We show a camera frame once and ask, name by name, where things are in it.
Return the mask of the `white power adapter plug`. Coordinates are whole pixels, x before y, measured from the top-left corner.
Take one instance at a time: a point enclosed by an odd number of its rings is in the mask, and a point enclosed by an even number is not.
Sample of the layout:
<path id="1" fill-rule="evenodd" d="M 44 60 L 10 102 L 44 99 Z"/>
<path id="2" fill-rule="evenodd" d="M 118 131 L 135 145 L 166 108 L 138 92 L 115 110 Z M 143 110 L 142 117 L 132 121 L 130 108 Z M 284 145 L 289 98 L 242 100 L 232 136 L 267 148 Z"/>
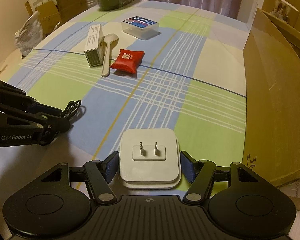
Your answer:
<path id="1" fill-rule="evenodd" d="M 171 189 L 181 180 L 178 139 L 169 128 L 124 131 L 119 160 L 120 179 L 129 189 Z"/>

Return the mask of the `crumpled plastic bag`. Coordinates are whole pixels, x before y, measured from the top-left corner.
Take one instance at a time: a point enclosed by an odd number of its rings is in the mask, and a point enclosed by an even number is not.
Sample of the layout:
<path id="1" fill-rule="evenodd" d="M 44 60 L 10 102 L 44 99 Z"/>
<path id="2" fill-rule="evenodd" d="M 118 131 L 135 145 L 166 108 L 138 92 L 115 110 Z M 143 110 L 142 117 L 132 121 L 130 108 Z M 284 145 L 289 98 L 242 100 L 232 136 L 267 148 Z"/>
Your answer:
<path id="1" fill-rule="evenodd" d="M 22 57 L 26 57 L 43 40 L 43 29 L 39 16 L 40 13 L 36 11 L 15 32 L 14 44 L 20 50 Z"/>

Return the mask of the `narrow white box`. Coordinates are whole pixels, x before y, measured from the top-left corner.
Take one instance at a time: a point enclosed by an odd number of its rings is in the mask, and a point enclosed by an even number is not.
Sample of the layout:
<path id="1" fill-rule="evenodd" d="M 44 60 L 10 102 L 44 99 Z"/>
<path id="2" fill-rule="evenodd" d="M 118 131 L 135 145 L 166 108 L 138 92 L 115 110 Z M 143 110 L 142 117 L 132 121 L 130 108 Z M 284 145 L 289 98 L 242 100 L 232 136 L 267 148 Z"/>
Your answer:
<path id="1" fill-rule="evenodd" d="M 84 54 L 90 67 L 97 67 L 103 63 L 103 37 L 100 24 L 90 26 L 84 48 Z"/>

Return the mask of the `white plastic spoon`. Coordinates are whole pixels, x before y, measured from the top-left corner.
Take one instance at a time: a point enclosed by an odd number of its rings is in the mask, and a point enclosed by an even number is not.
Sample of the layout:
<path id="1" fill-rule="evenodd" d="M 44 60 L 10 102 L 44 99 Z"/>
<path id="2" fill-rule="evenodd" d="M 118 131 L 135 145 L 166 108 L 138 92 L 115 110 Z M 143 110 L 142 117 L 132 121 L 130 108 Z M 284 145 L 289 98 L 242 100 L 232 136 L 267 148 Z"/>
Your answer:
<path id="1" fill-rule="evenodd" d="M 110 74 L 110 46 L 113 42 L 116 42 L 118 39 L 119 37 L 116 34 L 108 34 L 103 39 L 106 45 L 106 49 L 101 70 L 102 77 L 107 77 Z"/>

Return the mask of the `red snack packet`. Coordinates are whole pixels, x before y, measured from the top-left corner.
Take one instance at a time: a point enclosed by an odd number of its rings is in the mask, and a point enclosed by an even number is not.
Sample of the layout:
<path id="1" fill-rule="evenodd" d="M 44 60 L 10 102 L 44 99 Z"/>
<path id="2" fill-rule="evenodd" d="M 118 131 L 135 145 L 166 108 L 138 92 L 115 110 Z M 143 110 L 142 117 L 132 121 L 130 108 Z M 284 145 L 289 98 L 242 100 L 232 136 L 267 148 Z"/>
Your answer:
<path id="1" fill-rule="evenodd" d="M 110 67 L 126 73 L 136 74 L 137 67 L 142 61 L 144 54 L 144 51 L 121 49 L 117 59 Z"/>

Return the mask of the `brown cardboard boxes pile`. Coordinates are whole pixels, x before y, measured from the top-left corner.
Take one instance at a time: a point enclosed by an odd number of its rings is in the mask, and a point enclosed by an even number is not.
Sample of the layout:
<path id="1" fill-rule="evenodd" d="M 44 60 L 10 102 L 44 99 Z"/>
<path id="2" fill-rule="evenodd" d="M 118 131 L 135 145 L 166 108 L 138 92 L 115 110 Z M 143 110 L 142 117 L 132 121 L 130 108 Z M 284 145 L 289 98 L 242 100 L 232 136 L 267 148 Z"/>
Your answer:
<path id="1" fill-rule="evenodd" d="M 29 15 L 39 12 L 43 36 L 88 9 L 87 0 L 29 0 L 25 3 Z"/>

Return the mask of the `clear box blue label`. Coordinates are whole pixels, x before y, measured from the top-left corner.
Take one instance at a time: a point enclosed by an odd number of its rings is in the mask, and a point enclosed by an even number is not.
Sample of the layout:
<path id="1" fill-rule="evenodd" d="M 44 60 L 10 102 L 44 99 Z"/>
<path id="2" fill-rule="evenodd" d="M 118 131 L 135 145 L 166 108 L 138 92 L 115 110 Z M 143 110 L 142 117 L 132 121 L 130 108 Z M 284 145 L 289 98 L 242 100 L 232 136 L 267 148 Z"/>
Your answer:
<path id="1" fill-rule="evenodd" d="M 149 40 L 160 34 L 159 24 L 140 16 L 133 16 L 121 22 L 122 31 L 141 40 Z"/>

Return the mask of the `large brown cardboard box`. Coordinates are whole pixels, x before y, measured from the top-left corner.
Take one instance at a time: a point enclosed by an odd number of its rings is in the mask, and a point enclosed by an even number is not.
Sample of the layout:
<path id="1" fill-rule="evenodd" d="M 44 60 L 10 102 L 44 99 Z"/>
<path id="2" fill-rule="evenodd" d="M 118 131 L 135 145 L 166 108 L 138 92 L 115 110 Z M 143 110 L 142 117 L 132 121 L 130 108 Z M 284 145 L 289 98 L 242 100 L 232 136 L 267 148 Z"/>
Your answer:
<path id="1" fill-rule="evenodd" d="M 300 179 L 300 59 L 257 10 L 244 50 L 243 163 L 275 186 Z"/>

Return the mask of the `white product box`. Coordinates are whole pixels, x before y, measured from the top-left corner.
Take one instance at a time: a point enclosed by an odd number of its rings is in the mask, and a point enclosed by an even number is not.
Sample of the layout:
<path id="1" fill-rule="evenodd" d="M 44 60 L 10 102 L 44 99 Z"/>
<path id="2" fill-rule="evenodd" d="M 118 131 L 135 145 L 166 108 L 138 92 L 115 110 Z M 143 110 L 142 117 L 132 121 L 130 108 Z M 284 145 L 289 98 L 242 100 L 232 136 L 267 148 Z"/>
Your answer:
<path id="1" fill-rule="evenodd" d="M 251 29 L 253 25 L 257 9 L 271 14 L 292 27 L 295 27 L 299 16 L 298 9 L 285 0 L 254 0 L 247 21 L 248 29 Z"/>

